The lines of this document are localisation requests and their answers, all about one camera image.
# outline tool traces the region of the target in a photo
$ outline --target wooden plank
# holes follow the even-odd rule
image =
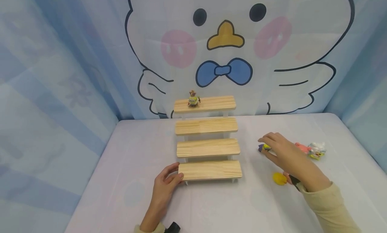
[[[232,117],[214,119],[194,119],[177,121],[176,135],[191,135],[201,133],[237,132],[237,120]]]
[[[242,177],[239,161],[188,162],[179,165],[184,181],[236,179]]]
[[[186,100],[176,100],[173,107],[175,114],[199,113],[208,111],[226,111],[234,110],[234,96],[212,96],[208,98],[200,98],[201,102],[197,106],[188,106],[188,98]]]
[[[240,152],[238,141],[234,138],[180,141],[176,150],[178,158],[232,156],[239,155]]]

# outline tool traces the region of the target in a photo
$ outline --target cartoon bird eye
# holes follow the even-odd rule
[[[262,20],[266,15],[266,6],[264,4],[254,4],[250,9],[250,19],[254,22]]]
[[[194,12],[193,14],[193,23],[196,25],[196,26],[203,26],[203,24],[206,22],[207,20],[207,12],[200,8],[200,9],[196,9],[196,11]]]

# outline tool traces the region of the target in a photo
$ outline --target blue bow tie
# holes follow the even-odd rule
[[[253,68],[241,58],[234,58],[225,66],[219,66],[214,61],[206,61],[196,71],[196,84],[204,88],[210,85],[218,76],[223,75],[226,75],[237,85],[245,85],[253,76]]]

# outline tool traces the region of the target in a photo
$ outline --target blue curtain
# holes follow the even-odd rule
[[[325,111],[338,115],[387,172],[387,15]]]
[[[63,232],[123,116],[98,63],[82,54],[86,44],[76,45],[54,6],[0,0],[4,233]]]

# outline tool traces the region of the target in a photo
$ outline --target yellow duck toy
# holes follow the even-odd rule
[[[278,185],[285,185],[288,179],[282,173],[275,172],[273,174],[273,181]]]

